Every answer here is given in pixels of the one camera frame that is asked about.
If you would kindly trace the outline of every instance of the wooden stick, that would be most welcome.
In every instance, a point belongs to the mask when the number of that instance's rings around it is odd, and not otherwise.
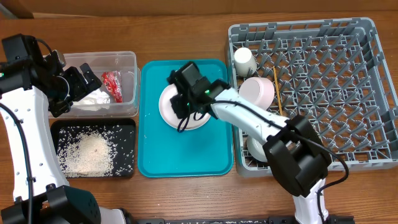
[[[276,71],[275,71],[275,66],[273,66],[274,69],[274,79],[275,79],[275,89],[276,89],[276,96],[278,98],[278,106],[279,106],[279,114],[283,116],[283,111],[282,111],[282,105],[280,103],[280,97],[279,97],[279,86],[278,86],[278,77],[276,77]]]

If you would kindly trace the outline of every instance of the table top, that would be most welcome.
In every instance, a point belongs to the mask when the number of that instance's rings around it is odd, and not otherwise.
[[[152,60],[218,58],[225,62],[227,30],[232,24],[370,17],[376,23],[387,64],[398,86],[396,11],[232,14],[216,16],[93,17],[0,21],[0,39],[17,33],[44,39],[63,53],[131,50],[142,68]],[[5,61],[1,49],[0,61]],[[134,118],[138,125],[138,116]],[[0,122],[0,209],[13,204],[12,159]],[[235,167],[221,177],[148,179],[136,168],[131,179],[70,179],[89,190],[98,204],[125,208],[136,218],[265,218],[293,215],[294,204],[273,177],[244,178]],[[331,172],[328,182],[342,172]],[[397,223],[397,169],[353,172],[325,191],[331,214],[354,215],[356,223]]]

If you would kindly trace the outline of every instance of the gray dish rack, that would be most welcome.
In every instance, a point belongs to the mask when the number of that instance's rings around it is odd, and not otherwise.
[[[373,21],[369,18],[236,24],[228,30],[228,73],[239,89],[233,54],[248,47],[257,60],[253,76],[278,77],[284,116],[305,115],[324,145],[350,170],[398,165],[397,94]],[[277,98],[269,111],[279,114]],[[246,148],[234,127],[236,165],[245,177],[272,175]],[[333,162],[330,170],[343,170]]]

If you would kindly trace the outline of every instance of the clear plastic container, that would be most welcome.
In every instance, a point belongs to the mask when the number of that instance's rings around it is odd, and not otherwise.
[[[101,80],[104,72],[119,71],[123,102],[115,103],[110,96],[110,103],[73,105],[69,113],[58,118],[131,117],[138,114],[141,71],[137,68],[134,52],[75,53],[64,56],[67,63],[64,69],[74,66],[80,70],[79,66],[87,63]],[[100,90],[107,92],[104,85]]]

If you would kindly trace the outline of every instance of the blue tray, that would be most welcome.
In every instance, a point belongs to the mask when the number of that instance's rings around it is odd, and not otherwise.
[[[146,177],[224,175],[233,165],[232,126],[210,118],[202,127],[178,133],[160,116],[166,78],[188,60],[153,61],[142,69],[138,131],[138,169]],[[228,80],[223,62],[194,60],[210,82]]]

